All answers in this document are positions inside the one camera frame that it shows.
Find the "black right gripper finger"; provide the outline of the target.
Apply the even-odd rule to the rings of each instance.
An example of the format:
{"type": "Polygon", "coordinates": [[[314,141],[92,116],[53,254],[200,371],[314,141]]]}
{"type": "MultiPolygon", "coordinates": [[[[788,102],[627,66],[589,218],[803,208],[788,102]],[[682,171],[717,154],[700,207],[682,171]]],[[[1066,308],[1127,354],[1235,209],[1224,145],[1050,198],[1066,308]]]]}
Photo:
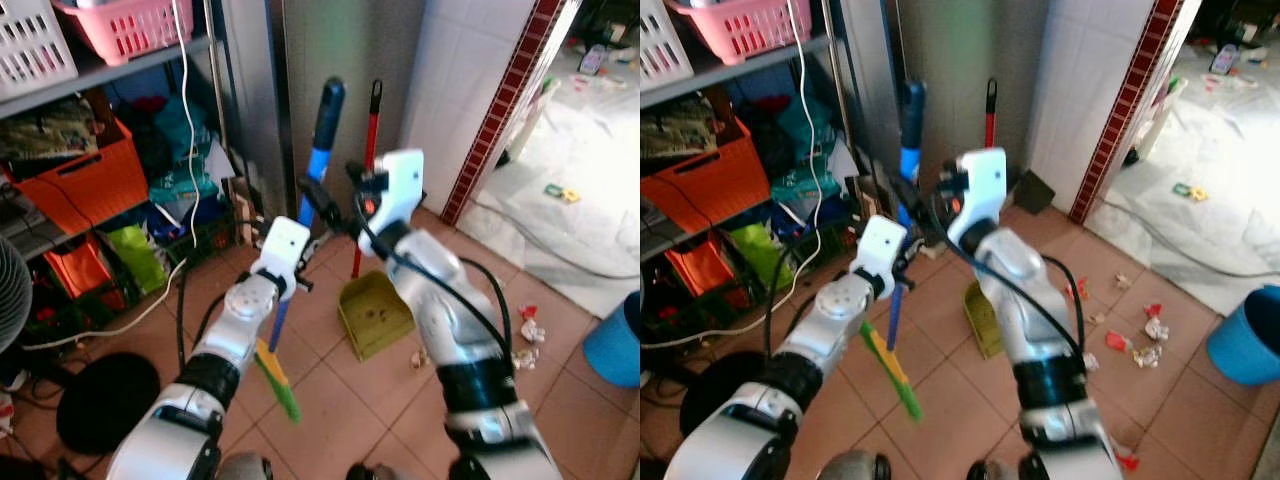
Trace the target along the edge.
{"type": "Polygon", "coordinates": [[[910,233],[924,239],[943,239],[946,229],[936,211],[934,198],[923,195],[904,175],[891,175],[890,188],[899,202],[897,219],[910,233]]]}
{"type": "Polygon", "coordinates": [[[311,219],[319,219],[329,230],[337,233],[352,233],[353,223],[344,218],[337,201],[329,189],[320,182],[307,175],[300,175],[297,184],[307,205],[311,207],[311,219]]]}

